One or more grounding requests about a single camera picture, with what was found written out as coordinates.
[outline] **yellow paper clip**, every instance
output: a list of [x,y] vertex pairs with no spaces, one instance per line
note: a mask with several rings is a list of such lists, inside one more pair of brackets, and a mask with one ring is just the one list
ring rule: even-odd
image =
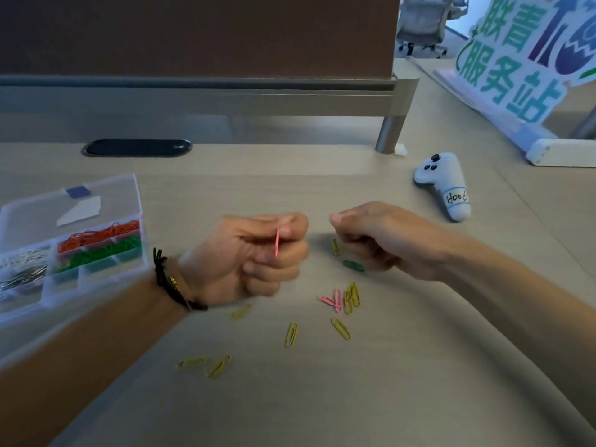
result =
[[179,362],[176,368],[183,368],[188,367],[189,365],[204,365],[207,363],[207,358],[194,358],[194,359],[187,359]]
[[207,370],[205,372],[205,376],[212,380],[213,378],[215,378],[217,375],[219,375],[221,373],[221,370],[224,369],[224,367],[226,366],[226,364],[232,360],[232,356],[230,356],[229,354],[224,356],[222,359],[220,359],[219,361],[217,361],[212,368],[210,368],[209,370]]
[[245,306],[242,306],[236,312],[232,312],[232,315],[230,316],[230,318],[232,320],[239,320],[239,319],[241,319],[243,316],[245,316],[246,314],[249,313],[250,307],[251,307],[250,304],[247,304]]
[[332,246],[333,246],[333,255],[338,257],[339,256],[339,246],[337,245],[337,240],[335,238],[332,240]]
[[346,308],[346,315],[350,315],[354,310],[352,306],[352,293],[350,290],[347,290],[343,294],[343,307]]
[[355,308],[360,307],[360,292],[358,291],[358,286],[355,282],[350,284],[350,293],[352,294],[352,304]]
[[296,332],[298,332],[298,325],[296,323],[290,323],[288,333],[286,334],[286,348],[292,348],[292,345],[294,345]]
[[350,340],[352,338],[350,331],[348,331],[346,328],[346,325],[340,322],[337,318],[332,318],[332,325],[344,339]]

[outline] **left hand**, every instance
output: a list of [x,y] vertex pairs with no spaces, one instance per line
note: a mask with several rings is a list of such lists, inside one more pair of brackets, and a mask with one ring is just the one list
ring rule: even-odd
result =
[[[279,228],[279,251],[275,236]],[[226,216],[178,265],[192,301],[213,306],[251,296],[273,296],[295,279],[308,255],[308,218],[302,213],[253,218]]]

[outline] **label on controller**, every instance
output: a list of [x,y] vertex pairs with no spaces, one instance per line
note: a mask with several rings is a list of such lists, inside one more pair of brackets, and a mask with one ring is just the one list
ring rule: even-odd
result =
[[453,187],[443,191],[443,201],[447,209],[450,209],[454,205],[470,203],[466,187]]

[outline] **brown partition panel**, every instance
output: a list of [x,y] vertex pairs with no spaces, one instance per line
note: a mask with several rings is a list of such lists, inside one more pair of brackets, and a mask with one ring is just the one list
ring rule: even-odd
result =
[[399,0],[2,0],[0,74],[389,78]]

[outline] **clear plastic box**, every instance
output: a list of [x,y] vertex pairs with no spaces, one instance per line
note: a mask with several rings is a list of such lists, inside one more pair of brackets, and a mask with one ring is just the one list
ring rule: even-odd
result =
[[[37,308],[56,307],[76,296],[149,268],[141,199],[135,175],[124,174],[83,185],[91,192],[90,197],[101,197],[100,214],[97,216],[57,226],[58,218],[82,200],[73,199],[65,189],[11,202],[0,211],[0,266],[4,266],[0,268],[0,282],[24,269],[43,265],[47,267],[42,279],[0,291],[0,323]],[[113,223],[124,224],[132,220],[139,222],[138,231],[58,253],[59,244],[73,233],[100,231]],[[105,247],[131,236],[141,240],[140,247],[60,271],[78,250]],[[13,264],[8,260],[9,257],[41,248],[47,254],[38,260],[26,264]]]

